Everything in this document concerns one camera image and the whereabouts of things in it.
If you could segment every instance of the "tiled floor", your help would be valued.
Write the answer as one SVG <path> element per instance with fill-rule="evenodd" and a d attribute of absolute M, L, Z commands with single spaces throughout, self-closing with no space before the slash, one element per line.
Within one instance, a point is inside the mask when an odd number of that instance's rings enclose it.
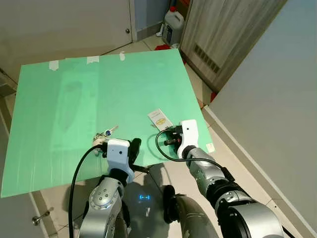
<path fill-rule="evenodd" d="M 121 51 L 126 53 L 143 52 L 153 50 L 157 45 L 163 44 L 161 38 L 151 36 L 122 48 L 116 49 L 109 54 L 118 54 Z M 190 66 L 185 65 L 190 77 L 196 97 L 205 104 L 209 103 L 211 90 L 206 84 L 196 75 Z M 10 113 L 13 111 L 14 95 L 7 97 Z M 223 143 L 220 137 L 212 129 L 212 125 L 207 125 L 211 137 L 213 139 L 215 152 L 211 155 L 218 163 L 226 166 L 236 178 L 236 181 L 256 200 L 263 204 L 268 204 L 272 209 L 275 207 L 273 201 L 268 194 L 262 189 L 252 175 L 239 162 L 229 148 Z M 83 213 L 85 202 L 91 190 L 96 185 L 98 179 L 89 179 L 79 182 L 75 189 L 74 203 L 74 227 L 75 234 L 78 233 L 78 228 L 81 225 L 81 215 Z M 150 175 L 136 173 L 133 183 L 127 185 L 125 190 L 124 201 L 129 207 L 131 216 L 131 238 L 180 238 L 180 224 L 174 222 L 166 224 L 163 220 L 162 213 L 162 185 L 171 184 L 175 187 L 176 192 L 185 193 L 195 199 L 203 210 L 206 212 L 211 222 L 213 223 L 219 237 L 222 237 L 220 228 L 217 224 L 217 219 L 214 210 L 209 202 L 199 193 L 194 178 L 190 175 L 185 163 L 167 162 L 151 167 Z M 60 238 L 68 237 L 68 203 L 69 185 L 54 187 L 42 190 L 42 195 L 48 207 L 54 207 L 51 212 L 51 217 L 56 227 L 57 235 Z M 140 201 L 139 195 L 150 195 L 149 201 Z"/>

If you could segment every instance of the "green board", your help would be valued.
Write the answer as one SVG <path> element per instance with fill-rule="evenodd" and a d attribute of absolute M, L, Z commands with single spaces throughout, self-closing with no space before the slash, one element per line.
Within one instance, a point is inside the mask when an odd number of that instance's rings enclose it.
<path fill-rule="evenodd" d="M 2 197 L 71 183 L 96 132 L 118 125 L 112 137 L 141 138 L 137 165 L 165 162 L 148 113 L 161 109 L 173 124 L 196 119 L 199 145 L 211 137 L 178 50 L 100 56 L 24 65 L 16 95 Z M 105 174 L 106 159 L 91 153 L 78 180 Z"/>

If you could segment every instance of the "baseboard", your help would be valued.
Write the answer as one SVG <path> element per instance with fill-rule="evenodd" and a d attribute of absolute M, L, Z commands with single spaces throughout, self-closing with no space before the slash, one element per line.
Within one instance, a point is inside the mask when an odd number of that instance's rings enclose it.
<path fill-rule="evenodd" d="M 306 222 L 302 215 L 296 210 L 292 203 L 262 170 L 251 155 L 232 136 L 212 110 L 208 106 L 205 106 L 202 109 L 202 113 L 205 120 L 211 125 L 213 130 L 219 135 L 219 137 L 246 167 L 246 169 L 253 175 L 268 195 L 275 201 L 297 231 L 305 238 L 317 238 L 317 233 L 313 230 L 313 228 Z"/>
<path fill-rule="evenodd" d="M 149 36 L 154 35 L 156 32 L 160 30 L 160 26 L 162 25 L 162 22 L 159 22 L 153 26 L 149 26 L 145 29 L 137 31 L 137 40 L 143 40 Z"/>

